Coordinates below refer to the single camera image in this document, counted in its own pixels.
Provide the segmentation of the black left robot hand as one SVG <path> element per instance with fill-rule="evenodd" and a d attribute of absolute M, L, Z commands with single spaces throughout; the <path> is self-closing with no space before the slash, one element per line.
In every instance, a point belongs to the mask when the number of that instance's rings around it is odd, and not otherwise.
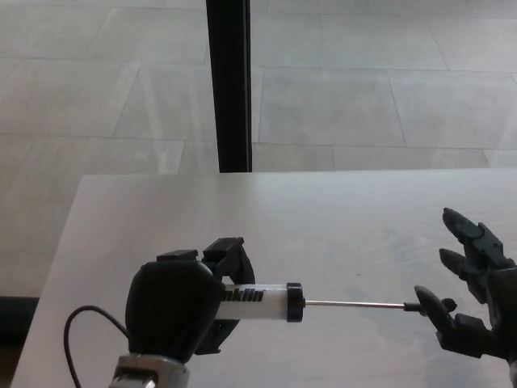
<path fill-rule="evenodd" d="M 141 266 L 125 307 L 131 353 L 164 356 L 183 364 L 193 355 L 217 354 L 239 324 L 217 318 L 227 276 L 253 284 L 254 270 L 241 237 L 219 238 L 203 252 L 175 250 Z"/>

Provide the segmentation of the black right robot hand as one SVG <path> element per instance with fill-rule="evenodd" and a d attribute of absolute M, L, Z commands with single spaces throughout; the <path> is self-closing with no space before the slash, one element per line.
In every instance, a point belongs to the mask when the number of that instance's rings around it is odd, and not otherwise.
<path fill-rule="evenodd" d="M 491 328 L 479 318 L 450 315 L 449 304 L 416 285 L 421 309 L 442 349 L 476 358 L 494 356 L 511 364 L 516 361 L 516 263 L 504 255 L 502 242 L 483 223 L 474 224 L 450 208 L 443 210 L 443 223 L 463 245 L 464 254 L 442 248 L 440 260 L 487 305 Z"/>

